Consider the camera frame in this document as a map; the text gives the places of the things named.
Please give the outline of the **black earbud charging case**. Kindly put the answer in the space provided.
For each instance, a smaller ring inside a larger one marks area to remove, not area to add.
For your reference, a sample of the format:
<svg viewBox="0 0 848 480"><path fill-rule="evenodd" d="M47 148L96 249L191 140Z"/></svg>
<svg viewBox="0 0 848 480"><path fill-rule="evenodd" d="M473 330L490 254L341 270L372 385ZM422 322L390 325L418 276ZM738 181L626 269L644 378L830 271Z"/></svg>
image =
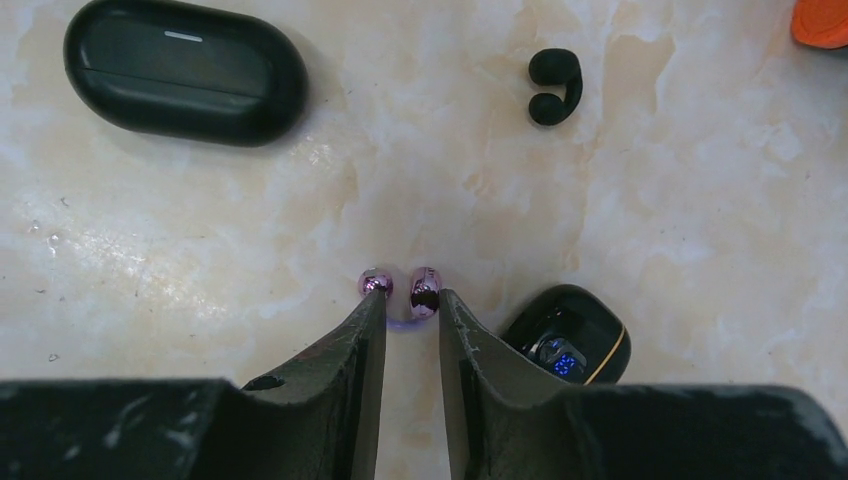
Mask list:
<svg viewBox="0 0 848 480"><path fill-rule="evenodd" d="M575 385L618 382L632 352L622 320L596 296L572 284L542 291L501 339L543 370Z"/></svg>

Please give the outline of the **purple ear clip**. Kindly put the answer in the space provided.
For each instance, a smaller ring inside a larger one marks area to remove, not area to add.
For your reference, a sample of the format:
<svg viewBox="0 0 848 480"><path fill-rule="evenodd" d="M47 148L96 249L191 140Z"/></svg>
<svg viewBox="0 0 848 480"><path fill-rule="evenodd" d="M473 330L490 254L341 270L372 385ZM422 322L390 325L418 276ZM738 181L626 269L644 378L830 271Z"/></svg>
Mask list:
<svg viewBox="0 0 848 480"><path fill-rule="evenodd" d="M408 280L395 285L392 272L386 268L370 268L360 274L357 290L362 298L380 291L387 302L386 325L393 332L420 329L433 319L440 306L443 287L441 274L433 267L416 268Z"/></svg>

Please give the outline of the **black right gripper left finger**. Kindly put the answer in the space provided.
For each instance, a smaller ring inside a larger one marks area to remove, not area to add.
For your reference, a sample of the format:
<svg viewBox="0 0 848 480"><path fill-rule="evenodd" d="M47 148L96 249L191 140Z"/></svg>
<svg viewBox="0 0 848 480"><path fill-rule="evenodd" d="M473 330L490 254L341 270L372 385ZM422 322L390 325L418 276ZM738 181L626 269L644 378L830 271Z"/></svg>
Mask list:
<svg viewBox="0 0 848 480"><path fill-rule="evenodd" d="M226 379L1 385L5 479L370 479L386 352L374 292L238 387Z"/></svg>

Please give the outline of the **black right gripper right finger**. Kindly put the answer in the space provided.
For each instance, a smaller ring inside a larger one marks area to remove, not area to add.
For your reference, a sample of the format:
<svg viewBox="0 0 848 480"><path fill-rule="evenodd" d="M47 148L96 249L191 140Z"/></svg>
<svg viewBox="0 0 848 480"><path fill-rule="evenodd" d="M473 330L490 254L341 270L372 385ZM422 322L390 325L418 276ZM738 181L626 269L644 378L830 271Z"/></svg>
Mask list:
<svg viewBox="0 0 848 480"><path fill-rule="evenodd" d="M572 386L440 295L454 479L843 479L847 446L805 392L777 385Z"/></svg>

